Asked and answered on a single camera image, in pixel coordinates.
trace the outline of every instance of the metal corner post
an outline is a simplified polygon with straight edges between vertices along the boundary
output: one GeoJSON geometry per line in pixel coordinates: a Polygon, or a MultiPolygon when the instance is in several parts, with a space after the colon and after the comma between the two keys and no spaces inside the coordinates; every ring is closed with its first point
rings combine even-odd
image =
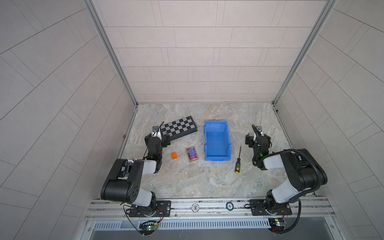
{"type": "Polygon", "coordinates": [[[285,78],[285,80],[284,80],[284,82],[283,82],[279,92],[277,93],[275,99],[273,100],[273,104],[274,105],[276,105],[278,103],[278,101],[281,99],[281,96],[283,95],[284,91],[288,87],[288,84],[292,80],[292,78],[295,75],[297,69],[299,69],[300,64],[303,61],[305,55],[307,54],[307,52],[311,48],[312,43],[314,42],[314,40],[316,39],[317,35],[319,34],[319,32],[320,32],[321,28],[323,27],[325,21],[327,20],[327,18],[331,14],[333,6],[335,5],[336,2],[337,2],[337,0],[327,0],[327,2],[325,3],[322,11],[320,12],[319,17],[316,20],[316,23],[314,24],[310,34],[308,35],[307,40],[305,41],[303,47],[301,48],[299,54],[297,55],[297,57],[296,57],[293,65],[292,65],[290,71],[288,72],[287,77],[285,78]]]}
{"type": "Polygon", "coordinates": [[[87,12],[88,12],[89,16],[91,17],[91,20],[92,20],[92,22],[96,28],[96,31],[98,32],[98,34],[100,36],[101,42],[104,44],[104,46],[107,50],[107,53],[111,58],[112,64],[115,67],[117,74],[119,75],[120,79],[122,80],[125,88],[127,89],[128,93],[129,93],[129,96],[131,97],[131,99],[132,99],[132,101],[136,107],[137,101],[135,99],[135,96],[133,95],[133,92],[128,85],[127,78],[125,77],[125,74],[124,74],[123,70],[121,69],[121,66],[120,66],[119,61],[116,57],[116,54],[113,51],[112,45],[111,45],[110,41],[108,40],[107,34],[104,31],[104,27],[101,24],[101,21],[100,21],[98,15],[96,13],[96,10],[93,6],[92,0],[83,0],[83,2],[84,2],[84,6],[87,9],[87,12]]]}

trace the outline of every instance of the blue poker chip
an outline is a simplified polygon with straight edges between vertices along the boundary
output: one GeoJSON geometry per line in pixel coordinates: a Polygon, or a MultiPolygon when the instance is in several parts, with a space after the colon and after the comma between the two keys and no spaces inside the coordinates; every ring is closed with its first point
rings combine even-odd
{"type": "Polygon", "coordinates": [[[227,202],[227,204],[225,205],[226,209],[228,211],[232,211],[234,209],[234,206],[233,206],[233,203],[231,202],[227,202]]]}

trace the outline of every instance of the black and yellow handle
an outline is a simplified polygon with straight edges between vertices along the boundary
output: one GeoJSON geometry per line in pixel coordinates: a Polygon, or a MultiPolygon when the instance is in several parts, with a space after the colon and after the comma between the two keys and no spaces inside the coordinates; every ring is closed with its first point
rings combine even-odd
{"type": "Polygon", "coordinates": [[[235,173],[240,173],[240,158],[237,159],[235,173]]]}

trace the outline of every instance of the screwdriver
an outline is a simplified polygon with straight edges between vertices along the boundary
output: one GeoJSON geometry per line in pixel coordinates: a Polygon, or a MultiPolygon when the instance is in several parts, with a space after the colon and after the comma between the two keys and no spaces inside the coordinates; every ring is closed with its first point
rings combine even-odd
{"type": "Polygon", "coordinates": [[[239,151],[239,157],[237,158],[237,162],[236,162],[235,173],[240,173],[240,153],[241,153],[241,146],[239,151]]]}

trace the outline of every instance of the checkered pattern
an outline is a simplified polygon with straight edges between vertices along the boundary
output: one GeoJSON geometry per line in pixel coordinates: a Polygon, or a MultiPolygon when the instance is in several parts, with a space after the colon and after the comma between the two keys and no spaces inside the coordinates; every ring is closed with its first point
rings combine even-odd
{"type": "Polygon", "coordinates": [[[192,116],[182,118],[170,123],[165,124],[162,128],[161,131],[163,134],[169,134],[171,137],[175,136],[176,134],[180,133],[186,133],[189,132],[189,130],[194,130],[196,128],[196,125],[193,122],[192,116]]]}

